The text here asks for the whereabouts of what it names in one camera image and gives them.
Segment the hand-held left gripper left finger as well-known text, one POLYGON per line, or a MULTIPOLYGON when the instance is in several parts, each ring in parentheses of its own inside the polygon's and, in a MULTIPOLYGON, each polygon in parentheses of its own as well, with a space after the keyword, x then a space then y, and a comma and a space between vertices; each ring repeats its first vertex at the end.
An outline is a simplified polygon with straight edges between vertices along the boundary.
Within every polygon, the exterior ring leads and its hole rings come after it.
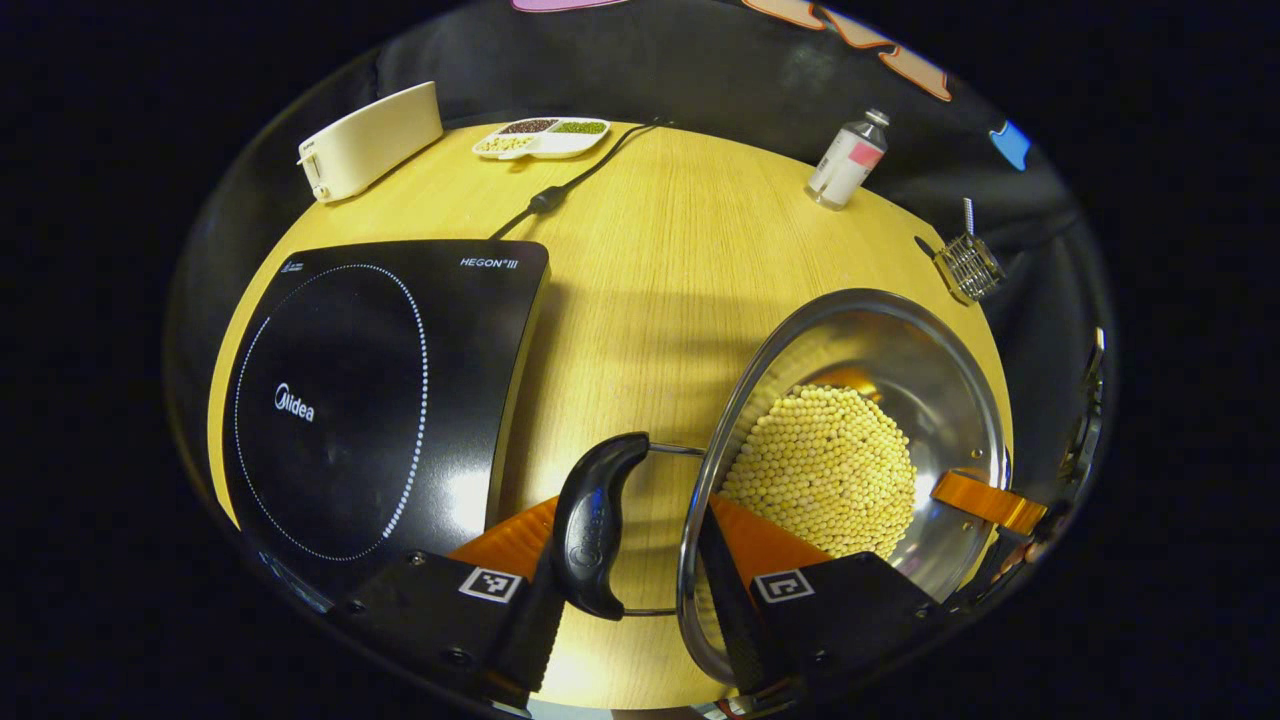
POLYGON ((424 685, 525 710, 541 689, 564 609, 548 556, 557 502, 448 555, 403 552, 335 606, 335 625, 424 685))

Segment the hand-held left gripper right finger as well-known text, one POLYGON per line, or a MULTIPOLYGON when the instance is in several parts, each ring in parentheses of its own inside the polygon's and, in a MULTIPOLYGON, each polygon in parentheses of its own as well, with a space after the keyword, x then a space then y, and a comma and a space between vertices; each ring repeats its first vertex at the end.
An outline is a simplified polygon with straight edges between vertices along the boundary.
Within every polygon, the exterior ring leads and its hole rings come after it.
POLYGON ((832 698, 922 652, 945 611, 873 552, 832 557, 714 496, 699 539, 735 684, 832 698))

